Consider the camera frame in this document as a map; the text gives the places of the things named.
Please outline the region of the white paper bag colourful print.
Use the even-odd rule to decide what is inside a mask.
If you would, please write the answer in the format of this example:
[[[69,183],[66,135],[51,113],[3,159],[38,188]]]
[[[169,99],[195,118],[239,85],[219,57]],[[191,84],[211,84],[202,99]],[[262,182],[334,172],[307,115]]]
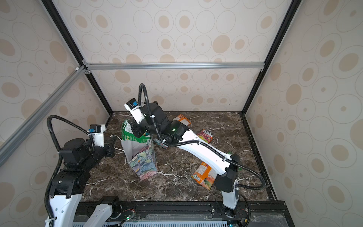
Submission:
[[[122,124],[121,133],[122,147],[127,163],[140,180],[145,180],[156,175],[157,162],[151,135],[146,132],[137,138],[133,134],[131,125],[127,120]]]

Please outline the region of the red yellow Fox's fruits packet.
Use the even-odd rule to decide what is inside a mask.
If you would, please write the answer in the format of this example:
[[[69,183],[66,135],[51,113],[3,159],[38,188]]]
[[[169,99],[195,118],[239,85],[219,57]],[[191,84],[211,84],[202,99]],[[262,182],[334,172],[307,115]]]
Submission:
[[[202,130],[200,131],[197,136],[205,141],[206,143],[211,143],[213,140],[213,134],[208,130]]]

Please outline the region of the large orange snack packet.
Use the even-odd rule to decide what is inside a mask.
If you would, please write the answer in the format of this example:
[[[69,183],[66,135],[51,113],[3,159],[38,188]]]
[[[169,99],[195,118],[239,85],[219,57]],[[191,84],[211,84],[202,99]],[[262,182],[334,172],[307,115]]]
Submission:
[[[205,162],[202,162],[197,170],[192,174],[192,179],[208,190],[211,190],[216,177],[217,172]]]

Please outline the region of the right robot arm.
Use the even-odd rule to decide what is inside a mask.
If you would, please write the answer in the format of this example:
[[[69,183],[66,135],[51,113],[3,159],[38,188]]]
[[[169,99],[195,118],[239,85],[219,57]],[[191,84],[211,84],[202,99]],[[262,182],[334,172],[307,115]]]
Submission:
[[[125,104],[131,113],[129,120],[132,133],[139,138],[145,133],[156,135],[168,147],[178,147],[185,150],[208,164],[217,173],[215,187],[221,191],[223,205],[234,210],[237,206],[239,195],[238,188],[262,190],[266,186],[264,178],[255,171],[242,166],[238,155],[226,154],[198,137],[187,125],[173,120],[170,121],[158,102],[150,102],[147,88],[139,85],[138,99],[131,99]],[[249,186],[238,184],[238,169],[241,168],[260,180],[260,185]]]

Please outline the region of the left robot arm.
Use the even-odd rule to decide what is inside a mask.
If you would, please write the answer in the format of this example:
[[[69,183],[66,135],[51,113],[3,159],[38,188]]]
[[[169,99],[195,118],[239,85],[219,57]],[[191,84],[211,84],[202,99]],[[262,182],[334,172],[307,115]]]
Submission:
[[[73,126],[85,133],[88,138],[72,139],[61,147],[53,129],[53,119]],[[104,138],[106,131],[104,124],[91,124],[86,130],[57,115],[50,115],[46,122],[59,158],[44,195],[44,205],[48,214],[45,225],[71,227],[90,178],[90,171],[104,157],[114,157],[114,145],[117,139]]]

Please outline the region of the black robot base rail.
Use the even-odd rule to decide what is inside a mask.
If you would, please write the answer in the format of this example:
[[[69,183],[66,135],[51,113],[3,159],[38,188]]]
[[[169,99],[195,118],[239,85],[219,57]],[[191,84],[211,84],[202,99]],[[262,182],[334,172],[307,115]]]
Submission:
[[[282,201],[245,201],[227,211],[220,201],[121,202],[122,212],[104,227],[293,227]]]

